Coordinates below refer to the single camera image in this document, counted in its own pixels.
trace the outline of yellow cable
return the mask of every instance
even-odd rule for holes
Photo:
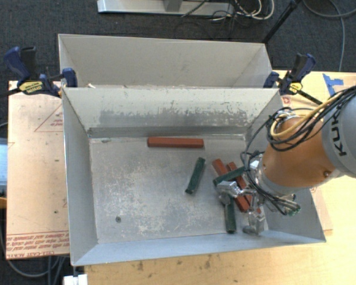
[[[328,99],[327,101],[323,102],[320,106],[318,106],[317,108],[315,108],[313,111],[311,111],[310,113],[308,113],[305,117],[303,117],[300,121],[296,122],[294,125],[292,125],[290,128],[287,128],[285,131],[282,131],[280,133],[276,133],[275,132],[275,128],[278,125],[278,121],[275,119],[272,126],[271,126],[271,135],[274,138],[280,138],[283,137],[285,135],[287,135],[288,133],[292,132],[293,130],[295,130],[296,128],[298,128],[301,124],[303,124],[305,121],[307,121],[308,119],[312,118],[317,112],[319,112],[320,110],[322,110],[324,107],[326,107],[329,103],[334,102],[337,98],[339,98],[343,93],[338,93],[337,95],[331,97],[330,99]]]

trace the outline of yellow clamp label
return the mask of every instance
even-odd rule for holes
[[[30,94],[35,91],[42,90],[42,88],[43,88],[42,85],[43,85],[42,81],[33,80],[33,81],[25,81],[18,88],[21,91],[26,92],[27,94]]]
[[[302,89],[302,83],[291,83],[289,86],[289,90],[293,93],[296,93]]]

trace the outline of blue clamp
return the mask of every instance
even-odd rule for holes
[[[36,73],[36,48],[27,47],[20,50],[18,46],[10,49],[4,56],[7,67],[20,76],[17,88],[26,95],[46,94],[55,97],[61,96],[61,89],[45,74]],[[72,68],[65,68],[61,75],[53,78],[66,79],[67,87],[77,87],[78,80]]]
[[[290,71],[287,71],[283,79],[279,78],[278,73],[271,72],[265,80],[264,88],[271,88],[278,81],[280,95],[294,95],[295,92],[290,90],[291,83],[301,83],[302,79],[312,71],[316,61],[311,54],[297,54],[294,66]]]

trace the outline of gray carpet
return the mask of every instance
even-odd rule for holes
[[[336,14],[327,0],[306,0],[318,12]],[[333,0],[341,13],[356,7],[356,0]],[[13,46],[37,47],[39,70],[59,72],[57,35],[59,33],[95,34],[179,39],[210,39],[232,42],[261,42],[284,12],[290,0],[275,0],[275,13],[266,21],[241,19],[231,28],[229,20],[211,23],[198,17],[174,15],[98,14],[97,0],[0,0],[0,93],[16,75],[3,62]],[[356,72],[356,13],[344,18],[345,49],[343,72]],[[300,4],[269,41],[267,48],[273,69],[288,69],[296,53],[311,53],[315,71],[338,71],[341,59],[342,27],[338,18],[327,19],[308,11]],[[8,100],[0,100],[0,124],[8,119]],[[6,136],[5,128],[0,136]],[[23,261],[21,268],[40,272],[45,259]],[[19,277],[5,263],[0,248],[0,284],[45,284],[46,279]]]

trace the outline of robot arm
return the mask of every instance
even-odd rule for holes
[[[266,150],[250,153],[254,137],[264,127],[269,141]],[[340,175],[356,178],[356,85],[305,116],[290,108],[277,111],[255,132],[241,159],[247,189],[234,189],[230,182],[217,189],[232,197],[252,194],[249,226],[243,231],[255,235],[263,231],[263,204],[283,215],[294,215],[300,210],[294,202],[297,191]]]
[[[277,193],[318,186],[339,175],[356,178],[356,86],[307,118],[278,115],[269,130],[263,181]]]

